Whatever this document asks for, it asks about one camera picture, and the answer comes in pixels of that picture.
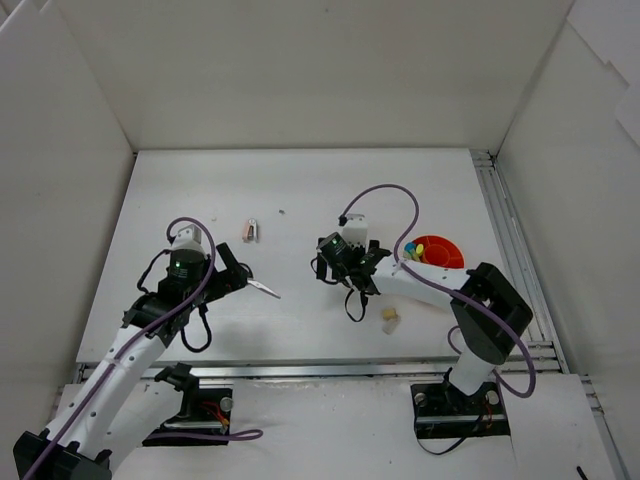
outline screw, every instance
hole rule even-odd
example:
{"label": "screw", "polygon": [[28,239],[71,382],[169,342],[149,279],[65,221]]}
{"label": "screw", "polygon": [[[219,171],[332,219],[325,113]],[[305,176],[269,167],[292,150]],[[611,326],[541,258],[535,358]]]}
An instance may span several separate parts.
{"label": "screw", "polygon": [[229,413],[233,408],[233,399],[229,397],[224,397],[220,400],[220,410],[224,413]]}
{"label": "screw", "polygon": [[427,396],[422,392],[416,393],[416,395],[413,397],[413,403],[415,403],[418,407],[424,407],[427,405]]}
{"label": "screw", "polygon": [[500,403],[500,397],[495,390],[489,390],[487,392],[487,402],[489,402],[489,404],[491,405],[497,405],[498,403]]}

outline aluminum frame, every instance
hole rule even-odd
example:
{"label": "aluminum frame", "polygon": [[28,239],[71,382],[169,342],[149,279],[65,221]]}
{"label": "aluminum frame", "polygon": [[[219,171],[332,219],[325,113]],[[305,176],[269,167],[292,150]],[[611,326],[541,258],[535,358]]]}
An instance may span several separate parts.
{"label": "aluminum frame", "polygon": [[[538,373],[561,373],[556,352],[550,344],[530,345],[533,364]],[[420,359],[410,361],[398,359],[385,360],[384,363],[352,362],[326,363],[322,365],[194,365],[191,372],[201,379],[224,380],[240,378],[254,379],[309,379],[328,377],[407,377],[407,376],[435,376],[441,377],[455,364],[455,358],[447,358],[437,362],[425,362]],[[161,362],[145,371],[143,380],[153,379],[163,368]],[[84,381],[91,376],[94,368],[84,367],[78,378]],[[505,374],[526,373],[527,365],[521,356],[512,356],[500,367]]]}
{"label": "aluminum frame", "polygon": [[505,183],[501,180],[499,165],[486,152],[471,151],[478,182],[491,218],[505,274],[531,306],[534,321],[529,325],[532,340],[552,342],[563,373],[569,373],[566,357],[553,325],[542,287],[533,266],[529,250],[521,234],[513,202]]}

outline cable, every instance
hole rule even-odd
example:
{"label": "cable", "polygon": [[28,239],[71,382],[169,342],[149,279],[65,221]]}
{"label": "cable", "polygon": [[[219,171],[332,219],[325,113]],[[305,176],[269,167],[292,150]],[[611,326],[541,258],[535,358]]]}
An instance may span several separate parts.
{"label": "cable", "polygon": [[[455,327],[451,327],[451,330],[449,330],[449,332],[447,332],[447,342],[449,343],[449,346],[451,347],[451,349],[456,352],[458,355],[462,354],[462,351],[456,347],[453,343],[453,333],[456,330],[460,330],[460,327],[458,325],[456,325]],[[513,393],[516,396],[519,396],[518,393],[520,392],[516,392],[512,389],[511,385],[509,385],[507,382],[505,382],[504,378],[502,378],[502,375],[500,375],[498,373],[498,371],[494,368],[492,370],[493,375],[496,377],[496,382],[499,383],[501,386],[503,386],[506,390],[510,391],[511,393]]]}
{"label": "cable", "polygon": [[587,478],[587,476],[585,475],[584,470],[582,470],[582,467],[581,467],[580,465],[578,465],[578,466],[576,467],[576,472],[578,472],[578,475],[580,475],[580,479],[581,479],[581,480],[589,480],[589,479]]}
{"label": "cable", "polygon": [[344,311],[347,312],[347,316],[351,319],[352,322],[359,323],[367,313],[367,304],[369,303],[369,299],[364,294],[364,292],[360,292],[360,305],[362,305],[362,315],[360,315],[360,318],[356,319],[353,315],[351,315],[351,313],[349,313],[349,307],[347,305],[349,303],[351,295],[353,295],[353,292],[355,292],[355,290],[352,288],[351,290],[349,290],[349,293],[347,293],[347,296],[344,299]]}
{"label": "cable", "polygon": [[209,402],[209,401],[202,402],[202,404],[200,405],[200,408],[202,408],[206,412],[209,412],[211,415],[216,417],[222,425],[227,427],[229,426],[229,420],[227,420],[227,418],[224,415],[222,415],[220,406],[217,403]]}
{"label": "cable", "polygon": [[207,348],[211,346],[211,341],[213,340],[213,334],[211,333],[211,327],[209,327],[209,322],[207,321],[207,311],[206,307],[202,308],[204,305],[201,305],[198,308],[198,314],[200,315],[200,320],[202,320],[202,325],[204,326],[204,330],[207,333],[207,340],[204,342],[204,345],[201,347],[192,347],[187,340],[187,332],[185,331],[185,327],[180,329],[180,338],[182,339],[182,344],[184,348],[189,350],[192,353],[202,353]]}
{"label": "cable", "polygon": [[493,410],[491,410],[491,405],[489,402],[485,402],[484,406],[487,408],[487,412],[489,413],[489,421],[487,422],[487,427],[485,430],[489,430],[493,425]]}
{"label": "cable", "polygon": [[207,435],[204,433],[153,433],[147,437],[147,440],[159,440],[161,438],[190,438],[192,440],[205,440],[211,442],[249,442],[257,440],[264,435],[259,428],[243,430],[242,432],[232,433],[230,435]]}
{"label": "cable", "polygon": [[[418,222],[418,217],[420,216],[420,205],[418,204],[418,199],[411,192],[411,190],[409,190],[406,187],[403,187],[402,185],[396,185],[395,183],[382,183],[380,185],[374,185],[373,187],[369,187],[366,190],[360,192],[358,195],[356,195],[356,197],[353,200],[351,200],[351,202],[344,209],[344,212],[342,212],[342,216],[345,216],[347,213],[349,213],[349,210],[351,210],[351,207],[353,207],[353,205],[355,205],[355,203],[358,200],[360,200],[363,196],[365,196],[367,193],[370,193],[370,192],[372,192],[374,190],[379,190],[381,188],[394,188],[396,190],[403,191],[404,193],[406,193],[409,196],[409,198],[411,198],[411,201],[413,202],[413,205],[414,205],[414,208],[415,208],[415,213],[414,213],[414,216],[413,216],[413,220],[411,221],[411,223],[409,224],[407,229],[402,233],[402,235],[400,235],[400,237],[396,241],[395,246],[393,247],[393,257],[394,257],[396,262],[400,262],[400,256],[398,254],[398,250],[400,248],[400,245],[402,244],[402,241],[405,239],[405,237],[409,234],[409,232],[411,232],[413,227],[415,227],[416,223]],[[467,305],[472,306],[478,312],[482,313],[483,315],[488,317],[491,321],[496,323],[500,328],[502,328],[502,330],[504,330],[504,332],[509,336],[509,338],[511,338],[511,340],[522,351],[522,355],[524,356],[524,361],[526,362],[527,368],[529,370],[529,386],[527,387],[526,391],[519,392],[519,391],[515,390],[513,387],[511,387],[511,385],[507,384],[504,381],[502,381],[501,384],[506,390],[511,392],[516,397],[528,398],[533,394],[533,391],[536,388],[536,370],[535,370],[535,366],[533,365],[533,359],[531,358],[531,355],[529,354],[529,351],[527,350],[527,347],[525,346],[524,342],[520,339],[518,334],[516,332],[514,332],[513,329],[504,320],[502,320],[499,316],[497,316],[495,313],[493,313],[491,310],[489,310],[487,307],[485,307],[481,303],[476,302],[474,299],[467,297],[463,293],[460,293],[457,290],[452,290],[452,289],[447,288],[447,287],[445,287],[443,285],[440,285],[438,283],[432,282],[431,280],[427,280],[426,278],[423,278],[417,272],[412,270],[411,267],[409,267],[406,264],[406,262],[400,262],[400,266],[409,275],[411,275],[413,278],[418,280],[420,283],[423,283],[423,284],[425,284],[425,285],[427,285],[427,286],[429,286],[431,288],[435,288],[436,290],[438,290],[440,292],[446,293],[447,295],[450,295],[453,298],[455,298],[457,300],[460,300],[460,301],[466,303]]]}
{"label": "cable", "polygon": [[476,421],[473,422],[471,430],[469,431],[469,433],[467,435],[465,435],[464,437],[461,437],[458,440],[456,440],[450,447],[446,448],[442,452],[432,452],[431,450],[429,450],[427,447],[425,447],[424,445],[422,445],[420,443],[420,439],[419,438],[417,439],[418,440],[418,445],[420,445],[420,448],[422,448],[425,452],[430,453],[431,455],[435,455],[436,457],[439,457],[441,455],[446,455],[447,453],[453,452],[456,448],[458,448],[460,445],[462,445],[462,443],[465,440],[469,439],[471,437],[471,435],[473,435],[473,433],[476,431],[476,428],[478,428],[478,426],[480,425],[480,422],[482,421],[482,417],[484,417],[484,413],[481,413],[480,416],[476,419]]}
{"label": "cable", "polygon": [[[311,270],[313,270],[313,273],[317,275],[318,271],[315,268],[313,268],[314,263],[318,263],[318,257],[313,257],[309,262],[309,265],[311,266]],[[318,278],[318,280],[320,280],[322,283],[326,283],[327,285],[337,285],[338,283],[340,283],[337,280],[327,280],[326,278]]]}
{"label": "cable", "polygon": [[[207,240],[209,241],[209,246],[211,248],[211,261],[209,262],[209,268],[207,269],[207,273],[205,274],[198,288],[196,288],[194,292],[191,295],[189,295],[181,304],[171,309],[164,315],[158,317],[156,320],[151,322],[149,325],[147,325],[146,327],[141,329],[138,333],[136,333],[133,337],[131,337],[129,341],[127,341],[122,346],[122,348],[118,350],[118,352],[114,356],[114,360],[121,360],[122,357],[124,357],[124,355],[127,353],[127,351],[141,337],[146,335],[151,330],[155,330],[163,323],[171,320],[176,314],[180,313],[183,309],[188,307],[198,297],[198,295],[202,293],[202,290],[204,290],[205,286],[209,282],[209,279],[211,278],[211,274],[213,273],[213,270],[214,270],[214,263],[216,258],[216,248],[215,248],[216,245],[215,245],[215,242],[213,241],[213,237],[211,236],[211,232],[209,232],[207,227],[205,227],[200,221],[196,220],[195,218],[179,217],[173,220],[167,227],[166,236],[171,243],[173,243],[173,240],[175,239],[175,237],[171,236],[171,230],[177,223],[180,223],[180,222],[193,223],[194,225],[199,227],[207,237]],[[77,408],[73,411],[69,419],[62,426],[60,431],[51,439],[51,441],[49,442],[49,445],[46,446],[46,448],[42,451],[40,456],[33,462],[33,465],[31,465],[31,468],[27,470],[27,473],[24,475],[23,480],[30,480],[35,476],[36,471],[40,468],[42,463],[46,460],[46,458],[49,456],[52,450],[56,447],[56,445],[58,445],[58,442],[60,442],[62,437],[64,437],[64,435],[69,431],[73,423],[80,416],[80,413],[82,413],[82,411],[86,408],[86,406],[89,404],[91,399],[96,395],[98,390],[102,388],[102,386],[105,384],[105,382],[107,381],[107,379],[109,378],[113,370],[115,370],[115,363],[110,363],[109,365],[107,365],[102,375],[98,378],[98,380],[93,385],[93,387],[91,387],[91,390],[89,390],[89,392],[87,393],[87,396],[82,399],[82,401],[78,404]]]}
{"label": "cable", "polygon": [[156,263],[156,260],[158,260],[162,255],[168,255],[169,253],[171,253],[171,250],[169,250],[168,248],[165,248],[164,250],[161,250],[160,253],[158,253],[155,257],[153,257],[153,260],[151,260],[151,263],[149,264],[147,269],[144,272],[142,272],[142,275],[140,275],[140,278],[138,279],[138,283],[136,283],[136,288],[138,290],[149,295],[149,290],[145,288],[144,281],[147,279],[147,275],[149,275],[149,272],[151,272],[151,269],[153,268],[153,264]]}
{"label": "cable", "polygon": [[251,267],[249,265],[241,262],[239,262],[238,265],[240,265],[242,268],[244,268],[247,271],[249,278],[253,278],[253,270],[251,270]]}

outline small object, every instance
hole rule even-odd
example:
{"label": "small object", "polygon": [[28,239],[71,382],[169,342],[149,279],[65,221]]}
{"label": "small object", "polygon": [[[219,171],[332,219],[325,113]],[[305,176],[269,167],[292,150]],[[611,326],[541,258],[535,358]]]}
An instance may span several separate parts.
{"label": "small object", "polygon": [[400,324],[400,317],[392,318],[391,320],[386,320],[384,322],[384,325],[382,325],[382,331],[387,335],[391,335],[399,324]]}
{"label": "small object", "polygon": [[242,240],[245,242],[258,241],[258,221],[255,218],[250,218],[244,225]]}
{"label": "small object", "polygon": [[495,390],[489,390],[487,392],[487,402],[489,402],[489,405],[498,405],[500,403],[498,392]]}
{"label": "small object", "polygon": [[576,467],[576,471],[578,472],[578,475],[580,475],[581,480],[589,480],[589,478],[585,475],[584,470],[582,470],[582,467],[580,465]]}
{"label": "small object", "polygon": [[395,308],[385,308],[382,310],[382,319],[384,320],[382,331],[387,335],[391,335],[400,323],[400,316]]}
{"label": "small object", "polygon": [[427,405],[427,396],[424,393],[416,393],[416,396],[413,397],[413,403],[418,407],[424,407]]}
{"label": "small object", "polygon": [[404,251],[409,254],[409,260],[413,260],[416,262],[420,261],[420,257],[416,252],[416,244],[414,242],[409,242],[404,246]]}
{"label": "small object", "polygon": [[398,316],[395,308],[385,308],[382,310],[383,320],[392,320]]}
{"label": "small object", "polygon": [[422,245],[424,251],[420,256],[423,263],[445,268],[464,268],[464,255],[450,240],[438,235],[425,235],[416,238],[413,243]]}
{"label": "small object", "polygon": [[277,294],[276,292],[271,290],[269,287],[267,287],[266,285],[261,284],[260,282],[255,281],[252,278],[247,280],[247,284],[251,285],[254,288],[257,288],[258,290],[260,290],[261,292],[266,293],[267,295],[271,295],[272,297],[275,297],[275,298],[278,298],[278,299],[282,298],[279,294]]}
{"label": "small object", "polygon": [[230,397],[223,397],[220,400],[220,410],[224,413],[229,413],[233,408],[233,399]]}

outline white wall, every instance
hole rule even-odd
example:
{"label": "white wall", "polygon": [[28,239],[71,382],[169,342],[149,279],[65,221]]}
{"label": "white wall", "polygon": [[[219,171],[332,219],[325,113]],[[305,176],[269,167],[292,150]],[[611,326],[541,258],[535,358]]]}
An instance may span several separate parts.
{"label": "white wall", "polygon": [[640,478],[640,148],[614,118],[627,87],[565,25],[498,162],[565,352]]}
{"label": "white wall", "polygon": [[70,378],[132,154],[55,6],[5,20],[0,72],[0,478],[15,478],[14,442]]}
{"label": "white wall", "polygon": [[134,149],[495,149],[571,0],[59,3]]}

